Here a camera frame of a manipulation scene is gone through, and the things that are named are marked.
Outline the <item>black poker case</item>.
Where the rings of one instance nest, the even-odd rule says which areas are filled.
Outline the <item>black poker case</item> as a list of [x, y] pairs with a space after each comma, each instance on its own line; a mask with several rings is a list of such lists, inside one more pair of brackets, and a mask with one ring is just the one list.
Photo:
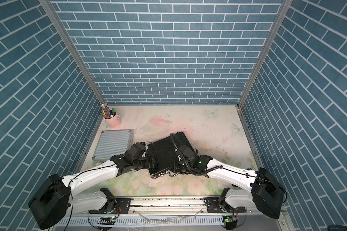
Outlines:
[[151, 150], [153, 150], [153, 148], [151, 148], [152, 146], [155, 148], [154, 156], [158, 161], [155, 168], [149, 169], [149, 174], [152, 179], [161, 177], [168, 171], [173, 172], [174, 161], [178, 158], [175, 150], [181, 145], [186, 145], [196, 152], [184, 132], [176, 133], [173, 139], [168, 136], [148, 145]]

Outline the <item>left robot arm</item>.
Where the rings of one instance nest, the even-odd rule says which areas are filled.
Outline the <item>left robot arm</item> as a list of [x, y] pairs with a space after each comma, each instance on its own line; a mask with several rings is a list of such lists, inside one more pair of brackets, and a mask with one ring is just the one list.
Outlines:
[[117, 202], [109, 189], [102, 188], [85, 197], [78, 197], [78, 194], [130, 171], [154, 168], [154, 152], [155, 146], [150, 141], [136, 142], [123, 154], [114, 155], [91, 169], [63, 177], [49, 176], [28, 203], [38, 227], [49, 229], [65, 216], [84, 211], [114, 213]]

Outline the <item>silver aluminium poker case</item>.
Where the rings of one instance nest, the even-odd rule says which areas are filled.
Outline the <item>silver aluminium poker case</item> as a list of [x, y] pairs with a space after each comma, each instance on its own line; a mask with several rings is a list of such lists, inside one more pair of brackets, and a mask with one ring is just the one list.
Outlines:
[[108, 161], [114, 155], [122, 155], [132, 145], [132, 130], [101, 131], [100, 138], [92, 156], [95, 165]]

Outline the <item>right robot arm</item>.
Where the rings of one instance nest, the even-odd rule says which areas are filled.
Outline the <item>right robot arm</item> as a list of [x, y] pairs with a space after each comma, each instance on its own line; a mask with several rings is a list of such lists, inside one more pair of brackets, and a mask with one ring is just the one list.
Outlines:
[[199, 156], [187, 145], [176, 145], [175, 153], [178, 156], [174, 166], [176, 173], [222, 180], [246, 191], [244, 199], [236, 199], [230, 190], [224, 189], [222, 197], [226, 205], [232, 208], [255, 205], [270, 218], [280, 217], [287, 192], [267, 169], [249, 170], [227, 165], [207, 155]]

